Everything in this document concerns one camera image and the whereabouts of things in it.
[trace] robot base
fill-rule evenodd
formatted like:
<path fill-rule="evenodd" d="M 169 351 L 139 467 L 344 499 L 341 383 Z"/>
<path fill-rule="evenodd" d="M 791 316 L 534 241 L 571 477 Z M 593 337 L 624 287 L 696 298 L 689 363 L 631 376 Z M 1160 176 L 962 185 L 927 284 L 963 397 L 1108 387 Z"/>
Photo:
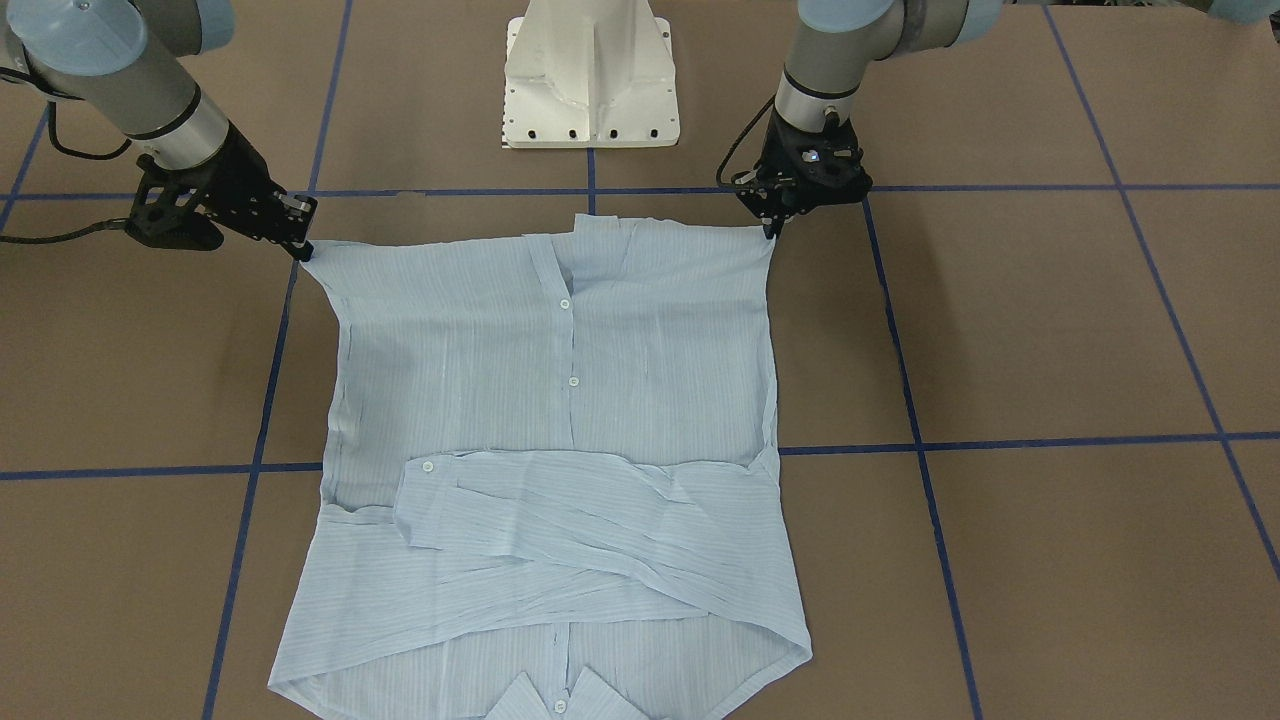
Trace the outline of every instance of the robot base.
<path fill-rule="evenodd" d="M 646 0 L 531 0 L 507 26 L 504 147 L 680 140 L 671 24 Z"/>

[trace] grid line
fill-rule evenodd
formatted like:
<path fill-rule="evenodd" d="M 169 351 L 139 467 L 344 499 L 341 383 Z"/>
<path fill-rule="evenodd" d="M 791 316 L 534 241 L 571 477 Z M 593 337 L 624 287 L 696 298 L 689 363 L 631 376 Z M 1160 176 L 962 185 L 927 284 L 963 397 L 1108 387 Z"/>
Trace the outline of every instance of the grid line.
<path fill-rule="evenodd" d="M 1249 430 L 1226 433 L 1235 441 L 1280 441 L 1280 430 Z M 927 452 L 955 452 L 964 450 L 1032 450 L 1038 447 L 1105 447 L 1116 445 L 1185 445 L 1217 443 L 1217 433 L 1179 433 L 1152 436 L 1097 436 L 1097 437 L 1056 437 L 1056 438 L 1012 438 L 1012 439 L 970 439 L 947 442 L 924 442 Z M 780 447 L 783 456 L 799 455 L 874 455 L 887 452 L 915 452 L 914 442 L 861 443 L 861 445 L 796 445 Z M 224 465 L 169 465 L 133 468 L 67 468 L 61 470 L 0 470 L 0 482 L 32 480 L 77 480 L 145 477 L 182 475 L 237 475 L 257 470 L 259 473 L 310 473 L 321 470 L 321 462 L 244 462 Z"/>
<path fill-rule="evenodd" d="M 1222 446 L 1222 452 L 1226 455 L 1226 462 L 1231 468 L 1231 474 L 1235 477 L 1235 484 L 1240 491 L 1240 496 L 1244 500 L 1244 506 L 1249 511 L 1249 516 L 1253 520 L 1253 525 L 1258 532 L 1258 539 L 1262 542 L 1262 547 L 1267 553 L 1267 559 L 1271 561 L 1271 571 L 1275 574 L 1276 580 L 1280 580 L 1280 557 L 1276 556 L 1275 544 L 1271 542 L 1271 536 L 1267 533 L 1266 523 L 1262 520 L 1262 514 L 1258 512 L 1258 506 L 1253 501 L 1253 493 L 1249 491 L 1249 484 L 1244 479 L 1244 473 L 1240 470 L 1240 464 L 1235 459 L 1235 452 L 1231 450 L 1231 441 L 1226 434 L 1226 428 L 1222 425 L 1222 419 L 1217 414 L 1217 407 L 1213 406 L 1213 398 L 1210 396 L 1208 386 L 1204 383 L 1204 375 L 1201 373 L 1199 364 L 1196 361 L 1196 354 L 1192 352 L 1190 341 L 1187 338 L 1187 333 L 1183 332 L 1183 324 L 1178 319 L 1178 311 L 1174 309 L 1174 301 L 1169 296 L 1169 290 L 1165 287 L 1165 281 L 1160 275 L 1160 268 L 1156 266 L 1156 258 L 1151 252 L 1151 246 L 1147 243 L 1147 236 L 1142 231 L 1142 224 L 1138 222 L 1138 214 L 1133 209 L 1133 204 L 1129 201 L 1129 192 L 1124 183 L 1120 182 L 1120 172 L 1116 169 L 1115 159 L 1111 156 L 1111 150 L 1107 147 L 1107 141 L 1102 137 L 1102 127 L 1098 126 L 1098 119 L 1093 114 L 1093 106 L 1089 104 L 1088 96 L 1084 94 L 1084 86 L 1080 83 L 1080 78 L 1075 72 L 1075 65 L 1071 63 L 1071 55 L 1066 50 L 1066 44 L 1062 42 L 1062 35 L 1057 29 L 1057 23 L 1053 22 L 1053 14 L 1050 13 L 1047 5 L 1042 8 L 1044 12 L 1044 19 L 1048 22 L 1050 31 L 1053 33 L 1053 41 L 1057 44 L 1059 53 L 1062 55 L 1062 61 L 1066 64 L 1066 72 L 1071 77 L 1071 83 L 1075 86 L 1075 92 L 1080 99 L 1080 105 L 1084 106 L 1084 114 L 1089 119 L 1089 126 L 1093 128 L 1093 135 L 1097 137 L 1098 147 L 1102 150 L 1102 158 L 1107 163 L 1107 169 L 1111 170 L 1111 178 L 1115 181 L 1115 190 L 1120 193 L 1120 201 L 1124 204 L 1125 213 L 1129 215 L 1129 224 L 1133 227 L 1133 233 L 1138 240 L 1138 246 L 1142 249 L 1142 255 L 1147 261 L 1147 269 L 1151 272 L 1151 279 L 1156 283 L 1156 291 L 1160 293 L 1160 300 L 1165 305 L 1165 311 L 1169 314 L 1169 322 L 1172 324 L 1174 333 L 1178 336 L 1178 343 L 1183 348 L 1183 355 L 1187 357 L 1187 365 L 1190 368 L 1192 377 L 1196 379 L 1196 387 L 1199 389 L 1201 398 L 1204 401 L 1204 410 L 1208 413 L 1210 420 L 1213 424 L 1213 430 Z"/>
<path fill-rule="evenodd" d="M 325 95 L 324 114 L 320 118 L 320 132 L 316 137 L 316 151 L 311 163 L 311 179 L 307 191 L 314 192 L 320 178 L 320 167 L 324 163 L 325 140 L 329 135 L 329 120 L 333 114 L 334 97 L 338 94 L 338 81 L 342 77 L 342 61 L 346 54 L 347 32 L 351 27 L 351 12 L 353 0 L 346 0 L 342 10 L 342 26 L 338 29 L 337 47 L 334 49 L 333 72 L 329 76 L 329 91 Z M 244 550 L 248 544 L 248 530 L 253 518 L 253 502 L 257 497 L 257 483 L 261 477 L 262 457 L 266 452 L 266 437 L 271 424 L 271 409 L 275 405 L 275 388 L 280 378 L 280 365 L 284 360 L 284 343 L 289 333 L 289 305 L 293 301 L 293 288 L 298 282 L 298 261 L 289 265 L 289 282 L 284 290 L 284 302 L 280 309 L 280 324 L 275 333 L 275 350 L 271 357 L 271 372 L 266 380 L 266 389 L 262 398 L 262 421 L 259 427 L 257 442 L 253 447 L 253 469 L 250 471 L 248 482 L 244 486 L 244 503 L 241 510 L 239 528 L 236 534 L 236 551 L 232 555 L 232 568 L 227 579 L 227 596 L 223 601 L 223 614 L 218 628 L 218 641 L 214 644 L 214 657 L 209 669 L 209 685 L 205 689 L 205 706 L 202 720 L 212 720 L 214 706 L 218 702 L 218 687 L 221 680 L 223 660 L 227 656 L 227 642 L 230 635 L 232 616 L 236 611 L 236 593 L 239 588 L 239 574 L 244 560 Z"/>
<path fill-rule="evenodd" d="M 0 232 L 4 232 L 4 227 L 9 223 L 9 215 L 18 204 L 22 183 L 27 179 L 27 173 L 31 170 L 31 161 L 36 159 L 36 149 L 40 147 L 40 136 L 45 135 L 45 124 L 47 122 L 49 114 L 46 110 L 36 120 L 36 132 L 31 133 L 31 142 L 27 143 L 27 154 L 22 156 L 22 165 L 18 167 L 18 174 L 13 178 L 9 195 L 4 199 L 4 208 L 0 208 Z"/>
<path fill-rule="evenodd" d="M 595 214 L 595 196 L 599 191 L 595 188 L 595 149 L 586 149 L 586 214 Z"/>
<path fill-rule="evenodd" d="M 876 233 L 876 219 L 872 215 L 870 199 L 863 200 L 863 215 L 867 219 L 867 237 L 870 241 L 872 258 L 876 261 L 876 279 L 879 281 L 881 293 L 884 299 L 884 320 L 888 323 L 888 334 L 893 341 L 893 352 L 897 355 L 897 369 L 902 377 L 902 400 L 906 402 L 906 418 L 911 424 L 911 441 L 915 451 L 915 461 L 920 469 L 920 486 L 924 491 L 924 500 L 929 507 L 929 523 L 933 525 L 933 543 L 938 552 L 938 565 L 942 569 L 942 584 L 947 593 L 947 605 L 951 609 L 951 625 L 956 635 L 956 647 L 960 652 L 960 665 L 964 670 L 965 688 L 969 692 L 969 707 L 973 720 L 982 720 L 982 698 L 978 694 L 978 679 L 974 676 L 973 661 L 969 657 L 969 638 L 964 629 L 964 618 L 960 614 L 960 598 L 956 594 L 955 578 L 951 574 L 951 557 L 947 553 L 947 541 L 942 532 L 942 516 L 938 512 L 938 500 L 933 492 L 933 478 L 929 474 L 929 459 L 924 447 L 924 437 L 920 433 L 920 420 L 915 414 L 915 400 L 911 396 L 911 378 L 906 369 L 906 355 L 902 352 L 902 340 L 897 333 L 897 319 L 893 315 L 893 299 L 888 290 L 888 277 L 884 274 L 884 259 L 881 255 L 879 237 Z"/>
<path fill-rule="evenodd" d="M 319 190 L 307 192 L 312 197 L 394 197 L 397 195 L 425 195 L 428 197 L 457 196 L 548 196 L 584 195 L 588 202 L 600 195 L 732 195 L 732 190 L 721 187 L 594 187 L 594 150 L 588 149 L 588 187 L 407 187 L 407 188 L 346 188 Z M 1112 192 L 1117 188 L 1135 192 L 1257 192 L 1280 191 L 1280 183 L 1142 183 L 1142 184 L 879 184 L 870 190 L 872 195 L 882 192 Z M 132 192 L 19 192 L 10 196 L 20 201 L 58 200 L 133 200 Z"/>

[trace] light blue shirt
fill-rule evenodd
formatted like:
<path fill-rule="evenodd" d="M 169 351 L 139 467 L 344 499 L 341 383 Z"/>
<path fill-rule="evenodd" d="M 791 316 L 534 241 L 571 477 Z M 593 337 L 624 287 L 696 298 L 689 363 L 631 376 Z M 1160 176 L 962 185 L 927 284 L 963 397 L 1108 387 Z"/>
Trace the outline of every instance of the light blue shirt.
<path fill-rule="evenodd" d="M 342 720 L 719 719 L 812 656 L 759 228 L 319 242 L 316 534 L 270 688 Z"/>

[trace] wrinkled fabric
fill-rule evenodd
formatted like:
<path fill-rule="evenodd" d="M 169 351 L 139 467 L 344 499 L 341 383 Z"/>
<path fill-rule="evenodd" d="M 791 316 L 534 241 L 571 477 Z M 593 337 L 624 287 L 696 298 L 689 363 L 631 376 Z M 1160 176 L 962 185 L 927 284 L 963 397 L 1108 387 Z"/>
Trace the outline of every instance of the wrinkled fabric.
<path fill-rule="evenodd" d="M 317 242 L 320 512 L 271 671 L 326 719 L 723 717 L 810 656 L 759 228 Z"/>

